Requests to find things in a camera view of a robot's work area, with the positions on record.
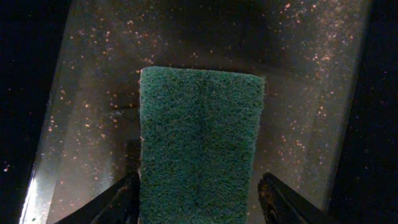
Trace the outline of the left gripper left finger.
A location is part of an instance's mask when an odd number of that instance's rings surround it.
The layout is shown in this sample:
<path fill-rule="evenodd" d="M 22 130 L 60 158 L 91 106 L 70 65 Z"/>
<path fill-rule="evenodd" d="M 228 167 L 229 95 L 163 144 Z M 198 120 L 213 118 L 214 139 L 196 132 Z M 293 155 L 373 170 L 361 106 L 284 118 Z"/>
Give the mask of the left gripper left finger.
<path fill-rule="evenodd" d="M 140 187 L 139 174 L 131 172 L 55 224 L 137 224 Z"/>

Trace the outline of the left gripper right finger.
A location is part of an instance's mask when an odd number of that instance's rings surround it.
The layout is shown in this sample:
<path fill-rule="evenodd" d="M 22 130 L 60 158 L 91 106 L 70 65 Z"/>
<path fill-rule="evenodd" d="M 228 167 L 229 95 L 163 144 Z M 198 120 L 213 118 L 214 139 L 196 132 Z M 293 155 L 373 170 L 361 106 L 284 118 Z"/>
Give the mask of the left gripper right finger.
<path fill-rule="evenodd" d="M 266 224 L 339 224 L 269 172 L 257 193 Z"/>

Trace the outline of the yellow green scrub sponge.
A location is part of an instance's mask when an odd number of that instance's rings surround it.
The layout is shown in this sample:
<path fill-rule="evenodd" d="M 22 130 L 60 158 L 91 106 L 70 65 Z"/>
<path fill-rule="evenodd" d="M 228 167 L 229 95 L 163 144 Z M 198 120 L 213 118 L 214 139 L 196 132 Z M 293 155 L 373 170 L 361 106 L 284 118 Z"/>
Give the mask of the yellow green scrub sponge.
<path fill-rule="evenodd" d="M 142 224 L 246 222 L 264 86 L 245 73 L 142 69 Z"/>

